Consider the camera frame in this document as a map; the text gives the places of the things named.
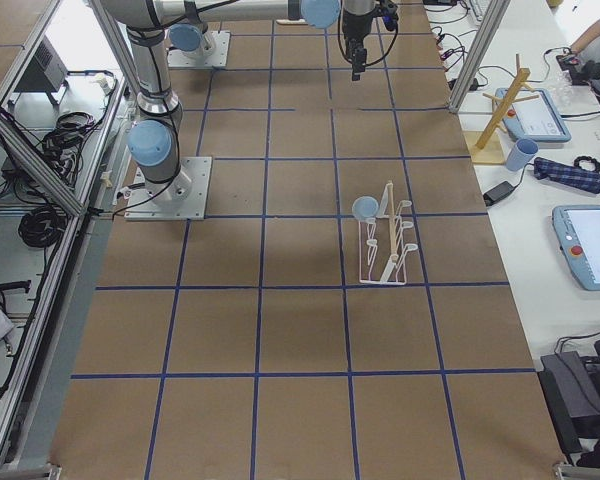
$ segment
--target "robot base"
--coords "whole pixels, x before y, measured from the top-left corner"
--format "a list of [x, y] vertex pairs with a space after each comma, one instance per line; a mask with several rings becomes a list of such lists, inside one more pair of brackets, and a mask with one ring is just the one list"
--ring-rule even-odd
[[216, 49], [209, 55], [199, 58], [187, 57], [182, 50], [171, 50], [168, 61], [169, 68], [173, 70], [211, 70], [212, 68], [224, 69], [227, 67], [229, 57], [229, 39], [231, 33], [226, 31], [211, 32], [215, 40]]
[[[211, 177], [211, 157], [183, 157], [182, 168], [193, 179], [191, 192], [180, 202], [157, 204], [149, 201], [143, 205], [130, 208], [124, 214], [129, 221], [164, 221], [164, 220], [204, 220]], [[134, 182], [144, 182], [144, 175], [137, 170]], [[129, 198], [129, 205], [144, 202], [149, 198], [146, 190], [134, 190]]]

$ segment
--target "blue joint cap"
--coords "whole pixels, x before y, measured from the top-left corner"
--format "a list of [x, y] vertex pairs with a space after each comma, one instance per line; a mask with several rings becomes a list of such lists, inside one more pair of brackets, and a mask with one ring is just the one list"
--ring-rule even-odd
[[302, 18], [316, 28], [329, 28], [340, 16], [339, 0], [302, 0]]
[[178, 50], [193, 52], [202, 44], [202, 32], [194, 25], [176, 23], [169, 29], [171, 43]]
[[155, 120], [138, 123], [127, 137], [131, 155], [143, 167], [155, 167], [164, 162], [171, 152], [171, 144], [171, 132]]

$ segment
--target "white wire rack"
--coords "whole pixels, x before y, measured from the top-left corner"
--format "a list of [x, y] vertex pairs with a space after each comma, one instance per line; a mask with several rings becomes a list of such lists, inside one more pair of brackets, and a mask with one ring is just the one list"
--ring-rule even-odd
[[[405, 230], [413, 228], [413, 222], [404, 220], [402, 212], [410, 206], [409, 200], [402, 200], [395, 204], [393, 183], [389, 181], [384, 187], [376, 215], [358, 222], [360, 283], [373, 285], [407, 283], [407, 253], [418, 250], [418, 245], [405, 241]], [[387, 225], [388, 242], [386, 238], [381, 238], [379, 224]]]

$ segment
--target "dark blue plaid pouch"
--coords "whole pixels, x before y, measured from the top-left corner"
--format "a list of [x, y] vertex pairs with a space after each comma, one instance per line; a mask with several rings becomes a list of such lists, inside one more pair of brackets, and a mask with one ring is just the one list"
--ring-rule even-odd
[[571, 167], [546, 158], [536, 157], [533, 161], [533, 175], [538, 180], [548, 178], [585, 192], [600, 193], [600, 173], [578, 167]]

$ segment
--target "person's arm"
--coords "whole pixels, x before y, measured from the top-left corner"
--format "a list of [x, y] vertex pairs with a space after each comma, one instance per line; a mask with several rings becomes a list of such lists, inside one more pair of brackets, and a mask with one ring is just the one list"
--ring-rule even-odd
[[582, 50], [600, 36], [600, 20], [591, 25], [585, 32], [578, 37], [578, 39], [571, 45], [571, 51], [575, 54], [580, 53]]

